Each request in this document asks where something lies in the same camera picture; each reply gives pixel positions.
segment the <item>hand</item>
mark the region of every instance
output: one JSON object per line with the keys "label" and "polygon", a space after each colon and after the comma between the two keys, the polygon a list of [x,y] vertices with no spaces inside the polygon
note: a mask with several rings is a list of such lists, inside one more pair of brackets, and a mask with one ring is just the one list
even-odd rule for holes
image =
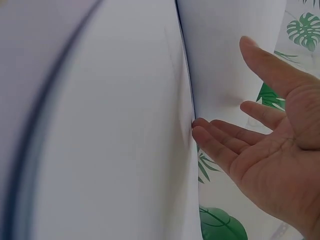
{"label": "hand", "polygon": [[242,37],[248,67],[286,99],[285,112],[246,101],[241,110],[273,130],[269,135],[198,118],[199,147],[259,208],[320,239],[320,81]]}

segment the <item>palm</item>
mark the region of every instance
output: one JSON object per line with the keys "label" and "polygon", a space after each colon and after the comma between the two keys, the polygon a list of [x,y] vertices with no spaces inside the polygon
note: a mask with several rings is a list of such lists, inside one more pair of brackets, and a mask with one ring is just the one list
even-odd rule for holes
{"label": "palm", "polygon": [[285,112],[247,101],[242,111],[271,134],[198,118],[192,135],[258,207],[309,236],[320,219],[320,82],[246,44],[244,60],[286,99]]}

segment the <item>fingernail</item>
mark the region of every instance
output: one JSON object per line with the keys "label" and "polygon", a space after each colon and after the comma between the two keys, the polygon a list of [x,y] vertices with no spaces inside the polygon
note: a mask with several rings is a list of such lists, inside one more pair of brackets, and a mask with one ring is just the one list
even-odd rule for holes
{"label": "fingernail", "polygon": [[250,37],[248,36],[242,36],[240,39],[240,42],[242,44],[248,45],[248,46],[254,46],[254,47],[259,47],[258,44]]}

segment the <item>green leaf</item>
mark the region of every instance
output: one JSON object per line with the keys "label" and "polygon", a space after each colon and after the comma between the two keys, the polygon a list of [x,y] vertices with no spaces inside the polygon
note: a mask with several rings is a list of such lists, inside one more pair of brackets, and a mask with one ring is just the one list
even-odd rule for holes
{"label": "green leaf", "polygon": [[211,171],[215,171],[215,172],[220,172],[218,169],[215,169],[214,167],[212,167],[212,166],[210,166],[209,164],[207,164],[203,159],[200,158],[200,160],[201,160],[201,162],[203,163],[203,165],[204,165],[207,169],[209,169],[209,170],[211,170]]}
{"label": "green leaf", "polygon": [[198,176],[198,182],[205,184],[204,181],[202,181],[202,179]]}
{"label": "green leaf", "polygon": [[200,207],[203,240],[248,240],[243,225],[219,208]]}
{"label": "green leaf", "polygon": [[282,52],[279,52],[279,51],[274,51],[273,52],[275,55],[279,56],[280,58],[283,58],[291,63],[294,63],[294,64],[300,64],[300,62],[298,61],[294,61],[292,60],[291,58],[296,58],[296,57],[299,57],[298,55],[289,55],[289,54],[284,54]]}
{"label": "green leaf", "polygon": [[[305,4],[307,2],[307,0],[302,0],[302,3]],[[316,6],[316,0],[313,0],[313,7]]]}
{"label": "green leaf", "polygon": [[204,177],[210,182],[210,178],[208,176],[208,173],[206,172],[204,166],[202,166],[202,164],[199,161],[198,161],[198,167],[201,170],[201,172],[204,175]]}
{"label": "green leaf", "polygon": [[203,153],[200,154],[199,158],[201,160],[205,160],[205,161],[210,162],[212,164],[216,164],[214,161],[209,160]]}
{"label": "green leaf", "polygon": [[293,20],[286,26],[291,41],[314,52],[320,41],[320,19],[310,12],[300,16],[299,21]]}
{"label": "green leaf", "polygon": [[259,95],[257,97],[257,101],[262,99],[262,104],[279,109],[274,104],[278,105],[282,109],[285,109],[286,102],[280,98],[270,87],[268,87],[265,83],[262,85]]}

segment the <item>finger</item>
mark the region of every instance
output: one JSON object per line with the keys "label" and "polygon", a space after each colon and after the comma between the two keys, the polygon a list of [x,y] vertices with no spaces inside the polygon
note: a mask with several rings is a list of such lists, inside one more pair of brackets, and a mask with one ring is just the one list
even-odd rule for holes
{"label": "finger", "polygon": [[210,158],[212,158],[227,174],[229,174],[230,166],[232,162],[238,157],[238,154],[218,142],[202,126],[194,127],[192,129],[192,136],[199,147]]}
{"label": "finger", "polygon": [[235,152],[236,154],[241,154],[244,150],[250,147],[250,145],[244,141],[234,138],[227,133],[216,128],[210,124],[207,120],[203,118],[197,118],[192,126],[203,127],[211,136],[213,136],[219,143],[225,145],[228,149]]}
{"label": "finger", "polygon": [[248,67],[284,99],[298,87],[318,83],[316,77],[262,50],[247,36],[241,38],[240,50]]}
{"label": "finger", "polygon": [[254,101],[245,101],[240,105],[240,108],[271,130],[276,129],[287,116],[284,111]]}
{"label": "finger", "polygon": [[262,133],[250,131],[225,121],[213,120],[210,123],[221,131],[229,134],[231,137],[242,140],[251,146],[255,145],[266,137],[266,135]]}

